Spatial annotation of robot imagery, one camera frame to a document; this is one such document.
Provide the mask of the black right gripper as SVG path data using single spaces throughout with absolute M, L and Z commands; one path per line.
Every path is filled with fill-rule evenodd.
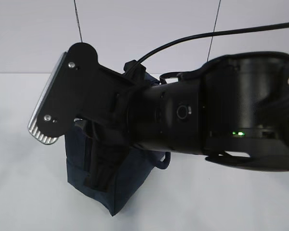
M 144 80 L 132 85 L 93 81 L 75 91 L 79 120 L 74 128 L 92 142 L 85 186 L 102 192 L 109 190 L 132 146 L 128 112 L 136 92 L 145 88 L 144 83 Z

